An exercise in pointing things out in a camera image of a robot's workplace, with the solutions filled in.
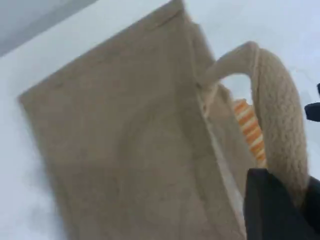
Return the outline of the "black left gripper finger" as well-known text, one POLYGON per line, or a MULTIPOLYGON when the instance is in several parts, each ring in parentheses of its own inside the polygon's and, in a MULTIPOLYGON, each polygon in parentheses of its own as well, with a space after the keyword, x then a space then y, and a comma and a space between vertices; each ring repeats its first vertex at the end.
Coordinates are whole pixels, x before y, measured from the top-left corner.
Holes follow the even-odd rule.
POLYGON ((266 169, 247 172, 244 220, 248 240, 308 240, 309 226, 282 183, 266 169))
POLYGON ((320 181, 310 177, 303 195, 301 211, 305 224, 301 227, 301 240, 320 239, 320 181))

